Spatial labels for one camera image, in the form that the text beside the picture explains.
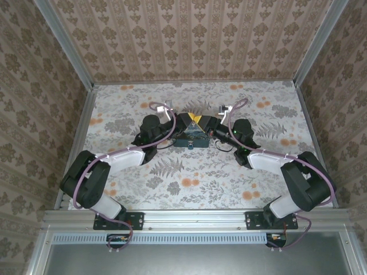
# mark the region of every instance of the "floral tablecloth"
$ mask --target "floral tablecloth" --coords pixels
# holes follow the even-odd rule
[[[249,103],[234,120],[250,120],[257,144],[282,153],[314,152],[291,81],[100,86],[84,149],[105,153],[129,145],[143,118],[154,113],[150,101],[172,100],[178,113],[215,116],[219,105],[233,105],[244,97]],[[167,119],[159,117],[161,122]],[[240,167],[233,151],[221,152],[213,141],[203,149],[170,147],[144,166],[109,177],[104,192],[135,210],[255,208],[284,193],[283,178]]]

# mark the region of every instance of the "cable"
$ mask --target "cable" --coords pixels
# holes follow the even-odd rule
[[[79,192],[79,188],[80,188],[80,186],[81,186],[81,184],[82,184],[82,182],[83,182],[83,180],[84,180],[85,176],[88,174],[88,172],[90,171],[90,169],[93,167],[93,165],[94,165],[96,162],[100,161],[101,159],[109,158],[110,156],[114,156],[114,155],[116,155],[116,154],[119,154],[119,153],[122,153],[122,152],[126,152],[126,151],[129,151],[129,150],[144,149],[144,148],[147,148],[147,147],[151,147],[151,146],[158,145],[159,143],[164,142],[166,139],[168,139],[168,138],[172,135],[172,133],[173,133],[173,131],[174,131],[175,127],[176,127],[176,117],[174,116],[174,112],[170,109],[170,107],[168,107],[166,104],[163,104],[163,103],[159,103],[159,102],[151,102],[151,103],[149,103],[149,108],[150,108],[150,109],[152,109],[152,110],[154,110],[154,111],[156,111],[157,109],[154,109],[154,108],[152,107],[152,105],[163,106],[163,107],[167,108],[167,109],[170,111],[170,113],[171,113],[171,115],[172,115],[172,119],[173,119],[173,125],[172,125],[172,129],[171,129],[171,131],[170,131],[170,132],[169,132],[165,137],[163,137],[162,139],[160,139],[160,140],[158,140],[158,141],[156,141],[156,142],[153,142],[153,143],[150,143],[150,144],[147,144],[147,145],[142,145],[142,146],[126,147],[126,148],[123,148],[123,149],[121,149],[121,150],[117,150],[117,151],[111,152],[111,153],[109,153],[109,154],[105,154],[105,155],[99,156],[98,158],[95,158],[93,161],[91,161],[91,163],[87,166],[87,168],[86,168],[86,169],[83,171],[83,173],[81,174],[81,176],[80,176],[80,178],[79,178],[79,180],[78,180],[78,183],[77,183],[77,185],[76,185],[76,187],[75,187],[75,190],[74,190],[74,194],[73,194],[73,206],[74,206],[76,209],[82,209],[82,207],[81,207],[81,206],[78,206],[78,205],[77,205],[77,203],[76,203],[76,197],[77,197],[77,194],[78,194],[78,192]],[[100,213],[98,213],[98,212],[96,212],[96,211],[94,211],[94,210],[92,210],[92,211],[93,211],[93,212],[95,212],[97,215],[100,215],[102,218],[104,218],[104,219],[106,219],[106,220],[110,221],[110,222],[121,223],[121,224],[126,225],[127,227],[129,227],[129,229],[130,229],[130,238],[129,238],[129,239],[128,239],[128,241],[127,241],[127,242],[126,242],[126,243],[121,247],[121,249],[125,248],[125,247],[126,247],[126,245],[130,242],[130,239],[132,238],[132,227],[131,227],[128,223],[125,223],[125,222],[123,222],[123,221],[119,221],[119,220],[117,220],[117,219],[110,219],[110,218],[107,218],[107,217],[106,217],[105,215],[103,215],[103,214],[100,214]]]
[[[170,145],[166,146],[166,147],[162,147],[162,148],[158,148],[157,147],[157,150],[163,150],[163,149],[167,149],[167,148],[170,148],[171,146],[173,146],[175,143],[176,143],[177,139],[174,140],[174,142],[172,142]]]
[[[229,149],[229,150],[223,150],[223,149],[221,149],[221,148],[219,148],[218,147],[218,142],[220,142],[220,140],[217,140],[216,141],[216,147],[217,147],[217,149],[219,150],[219,151],[222,151],[222,152],[225,152],[225,153],[228,153],[228,152],[231,152],[232,151],[232,149],[233,149],[233,146],[232,146],[232,148],[231,149]]]
[[[233,134],[233,132],[232,132],[232,129],[231,129],[231,118],[232,118],[232,115],[233,115],[233,112],[235,111],[235,110],[238,110],[238,109],[240,109],[240,108],[242,108],[243,106],[245,106],[246,104],[248,103],[248,98],[244,98],[244,99],[241,99],[241,100],[239,100],[234,106],[233,106],[233,108],[232,108],[232,110],[230,111],[230,113],[229,113],[229,116],[228,116],[228,131],[229,131],[229,134],[231,135],[231,137],[234,139],[234,141],[238,144],[238,145],[240,145],[240,146],[242,146],[243,148],[245,148],[245,149],[247,149],[247,150],[250,150],[250,151],[253,151],[253,152],[258,152],[258,153],[263,153],[264,151],[263,150],[259,150],[259,149],[254,149],[254,148],[251,148],[251,147],[248,147],[248,146],[246,146],[246,145],[244,145],[244,144],[242,144],[241,142],[239,142],[237,139],[236,139],[236,137],[234,136],[234,134]],[[305,161],[303,161],[303,160],[301,160],[301,159],[298,159],[298,158],[296,158],[296,157],[294,157],[294,156],[290,156],[290,155],[284,155],[284,154],[280,154],[280,153],[277,153],[277,152],[272,152],[272,151],[266,151],[267,152],[267,154],[269,154],[269,155],[273,155],[273,156],[280,156],[280,157],[283,157],[283,158],[289,158],[289,159],[292,159],[292,160],[294,160],[294,161],[296,161],[296,162],[299,162],[299,163],[301,163],[302,165],[304,165],[304,166],[306,166],[306,167],[308,167],[308,168],[310,168],[310,169],[312,169],[313,171],[315,171],[325,182],[326,182],[326,184],[327,184],[327,186],[329,187],[329,189],[330,189],[330,198],[326,201],[326,202],[323,202],[323,203],[320,203],[319,205],[326,205],[326,204],[328,204],[328,203],[330,203],[330,202],[332,202],[333,201],[333,199],[335,198],[335,193],[334,193],[334,188],[333,188],[333,185],[331,184],[331,182],[329,181],[329,179],[327,178],[327,176],[325,176],[319,169],[317,169],[316,167],[314,167],[312,164],[310,164],[310,163],[308,163],[308,162],[305,162]],[[296,245],[305,235],[306,235],[306,233],[310,230],[310,228],[311,228],[311,225],[312,225],[312,222],[311,222],[311,220],[310,219],[308,219],[308,218],[305,218],[305,217],[303,217],[303,216],[300,216],[300,215],[298,215],[298,213],[295,213],[300,219],[304,219],[304,220],[306,220],[306,221],[308,221],[309,222],[309,225],[308,225],[308,227],[306,228],[306,230],[302,233],[302,235],[296,240],[296,241],[294,241],[293,243],[291,243],[290,245],[287,245],[287,246],[285,246],[285,247],[283,247],[282,249],[286,249],[286,248],[291,248],[292,246],[294,246],[294,245]]]

